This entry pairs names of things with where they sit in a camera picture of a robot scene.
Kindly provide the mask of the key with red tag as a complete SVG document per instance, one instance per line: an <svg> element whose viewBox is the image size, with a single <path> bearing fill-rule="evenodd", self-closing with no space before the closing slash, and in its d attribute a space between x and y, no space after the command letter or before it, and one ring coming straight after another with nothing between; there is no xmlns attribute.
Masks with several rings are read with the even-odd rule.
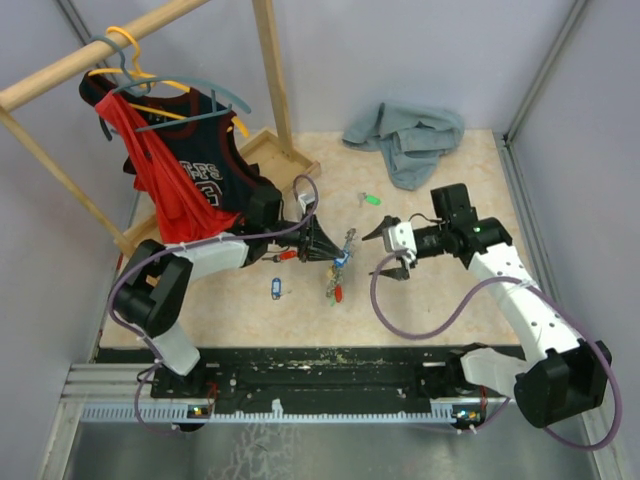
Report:
<svg viewBox="0 0 640 480"><path fill-rule="evenodd" d="M287 260L294 259L296 257L297 257L296 251L285 251L285 252L274 253L271 256L264 257L263 261L269 261L272 263L281 263Z"/></svg>

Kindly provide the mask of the key with green tag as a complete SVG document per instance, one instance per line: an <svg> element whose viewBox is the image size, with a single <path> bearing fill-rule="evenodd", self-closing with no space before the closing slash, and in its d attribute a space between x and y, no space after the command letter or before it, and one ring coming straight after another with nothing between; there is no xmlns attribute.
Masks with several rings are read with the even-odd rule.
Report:
<svg viewBox="0 0 640 480"><path fill-rule="evenodd" d="M365 204L369 204L369 205L373 205L373 206L380 206L381 205L381 199L368 194L366 192L359 192L357 194L357 200L358 200L358 205L359 207L363 207Z"/></svg>

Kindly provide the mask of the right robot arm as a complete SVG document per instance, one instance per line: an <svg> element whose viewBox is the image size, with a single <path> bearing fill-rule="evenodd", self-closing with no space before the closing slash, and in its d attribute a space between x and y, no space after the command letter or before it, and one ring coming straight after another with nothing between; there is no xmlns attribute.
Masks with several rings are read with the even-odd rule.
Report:
<svg viewBox="0 0 640 480"><path fill-rule="evenodd" d="M453 351L445 361L443 391L470 395L478 387L516 401L524 418L543 428L599 407L608 384L611 355L590 343L567 315L545 299L526 270L512 237L494 218L480 218L467 187L453 184L431 192L436 218L416 228L385 216L366 240L380 238L398 261L379 265L375 277L407 280L423 258L449 254L478 280L475 292L489 292L520 342L523 358L479 343Z"/></svg>

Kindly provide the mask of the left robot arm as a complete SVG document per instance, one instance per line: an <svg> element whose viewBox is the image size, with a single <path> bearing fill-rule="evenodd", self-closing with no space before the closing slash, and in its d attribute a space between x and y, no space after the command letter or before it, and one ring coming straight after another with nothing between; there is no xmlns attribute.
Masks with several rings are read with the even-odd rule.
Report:
<svg viewBox="0 0 640 480"><path fill-rule="evenodd" d="M201 354L178 323L192 281L250 266L271 244L294 250L302 262L332 262L344 256L315 215L316 197L304 194L301 200L301 218L289 221L281 215L281 192L259 187L229 232L177 246L145 240L126 264L110 293L109 314L142 337L184 395L197 396L208 384Z"/></svg>

